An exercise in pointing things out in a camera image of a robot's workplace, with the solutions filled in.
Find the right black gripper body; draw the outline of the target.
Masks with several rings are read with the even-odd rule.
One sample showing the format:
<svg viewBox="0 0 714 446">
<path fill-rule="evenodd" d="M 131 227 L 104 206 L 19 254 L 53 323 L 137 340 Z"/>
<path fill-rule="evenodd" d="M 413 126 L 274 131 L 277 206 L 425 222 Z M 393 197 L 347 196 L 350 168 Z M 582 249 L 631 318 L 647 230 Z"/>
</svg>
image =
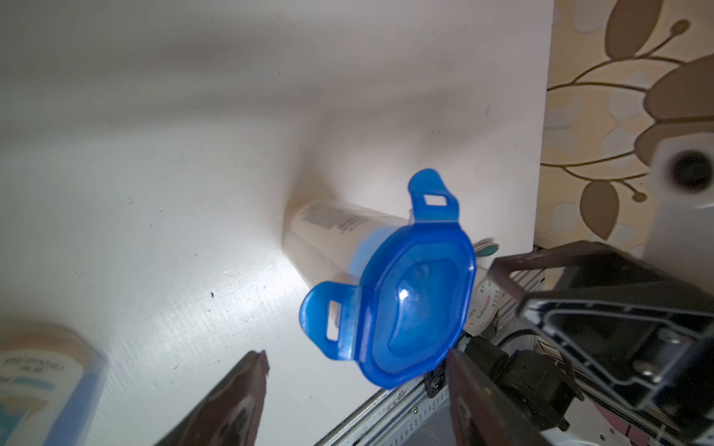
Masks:
<svg viewBox="0 0 714 446">
<path fill-rule="evenodd" d="M 567 431 L 567 410 L 573 401 L 585 400 L 574 368 L 567 359 L 560 367 L 533 349 L 505 351 L 509 343 L 524 337 L 507 334 L 494 344 L 476 336 L 466 345 L 465 353 L 539 430 L 557 427 Z"/>
</svg>

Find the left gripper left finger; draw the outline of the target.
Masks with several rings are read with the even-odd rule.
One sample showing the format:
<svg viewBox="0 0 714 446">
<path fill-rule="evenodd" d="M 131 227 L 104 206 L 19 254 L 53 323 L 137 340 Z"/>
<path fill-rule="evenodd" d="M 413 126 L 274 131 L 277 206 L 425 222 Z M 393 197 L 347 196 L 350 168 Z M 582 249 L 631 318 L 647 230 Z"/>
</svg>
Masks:
<svg viewBox="0 0 714 446">
<path fill-rule="evenodd" d="M 253 445 L 267 393 L 270 366 L 251 350 L 162 440 L 160 445 Z"/>
</svg>

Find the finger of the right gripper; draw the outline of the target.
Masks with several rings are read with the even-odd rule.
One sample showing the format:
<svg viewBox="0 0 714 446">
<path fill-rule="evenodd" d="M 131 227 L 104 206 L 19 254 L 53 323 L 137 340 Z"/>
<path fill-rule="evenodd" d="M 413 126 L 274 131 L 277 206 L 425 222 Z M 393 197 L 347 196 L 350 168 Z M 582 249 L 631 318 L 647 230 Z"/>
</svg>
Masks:
<svg viewBox="0 0 714 446">
<path fill-rule="evenodd" d="M 493 260 L 518 319 L 618 403 L 658 408 L 680 440 L 713 438 L 713 297 L 604 243 Z"/>
</svg>

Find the blue lid of cup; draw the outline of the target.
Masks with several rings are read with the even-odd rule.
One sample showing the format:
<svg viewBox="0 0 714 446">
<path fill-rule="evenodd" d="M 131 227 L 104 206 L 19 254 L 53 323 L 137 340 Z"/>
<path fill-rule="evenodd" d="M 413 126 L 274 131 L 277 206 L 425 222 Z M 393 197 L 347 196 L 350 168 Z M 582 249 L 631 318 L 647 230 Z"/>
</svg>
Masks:
<svg viewBox="0 0 714 446">
<path fill-rule="evenodd" d="M 299 310 L 308 338 L 334 361 L 358 364 L 381 388 L 432 371 L 466 323 L 477 265 L 459 202 L 437 171 L 408 184 L 409 224 L 377 249 L 359 284 L 321 282 Z"/>
</svg>

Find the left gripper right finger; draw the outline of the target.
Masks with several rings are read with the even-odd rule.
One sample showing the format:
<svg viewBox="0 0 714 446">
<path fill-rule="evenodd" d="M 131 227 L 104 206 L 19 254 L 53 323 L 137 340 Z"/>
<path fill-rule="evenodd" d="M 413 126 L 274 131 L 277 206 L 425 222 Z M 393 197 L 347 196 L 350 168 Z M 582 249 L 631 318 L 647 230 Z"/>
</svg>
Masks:
<svg viewBox="0 0 714 446">
<path fill-rule="evenodd" d="M 537 446 L 548 443 L 463 352 L 449 351 L 446 375 L 457 445 Z"/>
</svg>

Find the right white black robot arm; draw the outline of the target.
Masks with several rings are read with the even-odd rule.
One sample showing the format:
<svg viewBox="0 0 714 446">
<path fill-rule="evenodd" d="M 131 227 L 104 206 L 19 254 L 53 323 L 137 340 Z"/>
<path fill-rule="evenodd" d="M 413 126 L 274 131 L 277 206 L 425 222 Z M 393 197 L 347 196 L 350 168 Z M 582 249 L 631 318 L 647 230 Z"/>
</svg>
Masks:
<svg viewBox="0 0 714 446">
<path fill-rule="evenodd" d="M 713 137 L 665 139 L 641 258 L 595 242 L 502 256 L 488 276 L 516 315 L 631 410 L 654 406 L 691 445 L 713 442 Z"/>
</svg>

